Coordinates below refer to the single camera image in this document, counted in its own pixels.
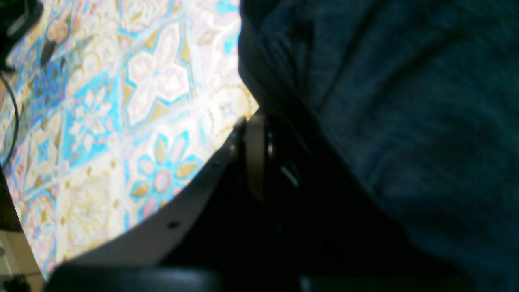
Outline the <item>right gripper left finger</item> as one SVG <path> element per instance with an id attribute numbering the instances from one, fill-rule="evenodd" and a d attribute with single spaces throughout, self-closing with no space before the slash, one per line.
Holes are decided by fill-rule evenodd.
<path id="1" fill-rule="evenodd" d="M 230 137 L 165 207 L 59 266 L 47 292 L 230 292 L 247 282 L 264 193 L 268 124 L 239 119 Z"/>

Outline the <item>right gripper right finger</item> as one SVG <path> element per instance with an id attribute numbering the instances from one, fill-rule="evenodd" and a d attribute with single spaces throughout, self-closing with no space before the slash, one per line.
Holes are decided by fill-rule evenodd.
<path id="1" fill-rule="evenodd" d="M 266 126 L 266 207 L 308 292 L 470 292 L 458 268 L 419 251 L 327 145 Z"/>

